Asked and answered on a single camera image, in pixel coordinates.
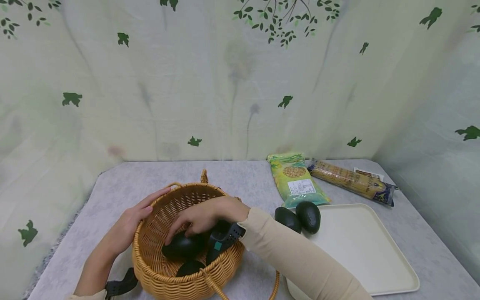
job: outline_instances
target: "basket handle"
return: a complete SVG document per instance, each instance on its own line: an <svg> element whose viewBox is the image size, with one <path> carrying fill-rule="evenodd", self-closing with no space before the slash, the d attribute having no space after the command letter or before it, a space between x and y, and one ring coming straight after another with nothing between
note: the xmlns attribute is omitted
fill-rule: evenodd
<svg viewBox="0 0 480 300"><path fill-rule="evenodd" d="M208 177L207 177L207 170L206 169L204 169L202 171L202 174L200 176L200 182L201 183L208 183Z"/></svg>
<svg viewBox="0 0 480 300"><path fill-rule="evenodd" d="M205 277L205 282L207 285L217 293L222 300L229 300L228 297L222 292L222 290L218 287L218 285L213 281L213 279L204 271L204 269L201 269L202 273L204 274ZM268 298L268 300L274 300L276 297L276 294L278 292L278 286L280 285L280 272L276 272L275 276L275 285L273 287L272 294Z"/></svg>
<svg viewBox="0 0 480 300"><path fill-rule="evenodd" d="M183 188L183 184L178 183L178 182L172 182L171 184L167 185L165 188L169 188L169 187L174 186L174 185Z"/></svg>

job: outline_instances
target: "rectangular white tray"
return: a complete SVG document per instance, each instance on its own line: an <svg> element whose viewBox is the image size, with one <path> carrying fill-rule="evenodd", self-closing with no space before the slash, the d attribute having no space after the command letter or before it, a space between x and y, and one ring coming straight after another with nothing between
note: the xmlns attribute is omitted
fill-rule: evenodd
<svg viewBox="0 0 480 300"><path fill-rule="evenodd" d="M322 217L320 230L305 236L349 270L372 296L420 288L417 274L369 206L344 204L318 208ZM309 299L288 279L287 286L296 300Z"/></svg>

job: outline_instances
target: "table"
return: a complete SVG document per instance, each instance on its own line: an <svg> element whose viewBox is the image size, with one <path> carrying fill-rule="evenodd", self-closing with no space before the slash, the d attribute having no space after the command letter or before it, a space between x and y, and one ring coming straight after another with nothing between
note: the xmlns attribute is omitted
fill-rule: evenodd
<svg viewBox="0 0 480 300"><path fill-rule="evenodd" d="M393 183L380 165L370 160L328 162L343 168L358 167L384 174L384 181ZM29 300L65 299L69 296L75 289L88 255L126 208L173 181L199 182L204 168L207 169L211 184L232 196L240 197L247 205L260 207L273 214L282 204L270 165L266 161L123 163L98 177L90 199L57 248ZM376 300L478 299L480 287L402 192L395 192L395 207L392 209L327 182L315 181L331 197L332 204L364 203L370 206L418 274L419 291L379 296L375 297ZM115 261L109 280L121 280L131 266L129 249ZM268 299L274 281L275 270L255 254L245 252L243 264L224 287L224 292L232 300ZM133 291L116 299L153 298L138 285ZM284 278L276 299L292 299Z"/></svg>

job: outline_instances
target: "beige long-sleeve top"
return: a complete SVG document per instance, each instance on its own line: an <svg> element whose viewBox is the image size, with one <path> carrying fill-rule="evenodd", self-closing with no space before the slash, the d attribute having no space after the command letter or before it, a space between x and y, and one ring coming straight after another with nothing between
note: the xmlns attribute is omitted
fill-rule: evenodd
<svg viewBox="0 0 480 300"><path fill-rule="evenodd" d="M372 300L360 282L321 248L259 208L239 223L245 248L290 279L313 300ZM104 300L106 291L69 300Z"/></svg>

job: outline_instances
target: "dried pea package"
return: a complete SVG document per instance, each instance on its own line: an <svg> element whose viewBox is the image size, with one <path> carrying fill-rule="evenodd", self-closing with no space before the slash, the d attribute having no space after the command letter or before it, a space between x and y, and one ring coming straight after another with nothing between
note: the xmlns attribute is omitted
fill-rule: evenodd
<svg viewBox="0 0 480 300"><path fill-rule="evenodd" d="M330 199L312 180L301 153L271 154L267 157L276 187L284 207L293 208L302 201L316 205L328 204Z"/></svg>

